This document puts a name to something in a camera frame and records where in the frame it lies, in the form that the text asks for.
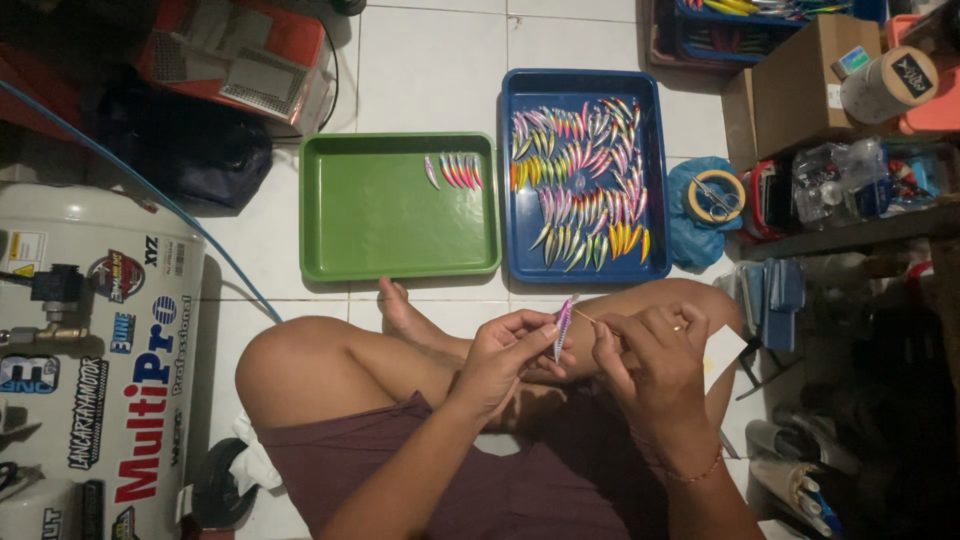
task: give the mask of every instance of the wooden shelf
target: wooden shelf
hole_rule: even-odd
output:
[[[960,235],[960,206],[946,205],[847,227],[797,234],[758,246],[744,246],[740,249],[740,257],[764,260],[842,253],[894,240],[957,235]]]

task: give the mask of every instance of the bracelet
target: bracelet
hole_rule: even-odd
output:
[[[695,481],[700,481],[702,479],[705,479],[706,477],[713,474],[713,471],[715,471],[717,466],[720,465],[721,459],[723,459],[723,444],[717,444],[717,457],[716,459],[713,460],[713,465],[710,465],[710,468],[699,477],[692,477],[687,479],[678,475],[677,473],[674,473],[673,471],[671,471],[670,469],[667,469],[666,467],[663,467],[663,470],[666,472],[666,475],[673,480],[680,481],[683,483],[693,483]]]

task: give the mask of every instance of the knee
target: knee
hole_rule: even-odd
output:
[[[241,401],[253,389],[269,389],[288,382],[346,347],[350,324],[332,317],[300,317],[262,331],[240,355],[235,383]]]
[[[736,333],[742,333],[743,315],[740,306],[723,289],[685,278],[668,278],[663,281],[664,286],[678,289],[678,298],[683,298],[707,314],[711,331],[718,331],[727,325]]]

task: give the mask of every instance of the warning label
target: warning label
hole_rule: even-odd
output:
[[[34,272],[39,272],[43,266],[43,254],[46,249],[46,233],[12,231],[4,269],[17,276],[32,278]]]

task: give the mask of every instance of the air compressor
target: air compressor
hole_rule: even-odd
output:
[[[0,538],[179,538],[203,238],[125,193],[0,183],[0,254]]]

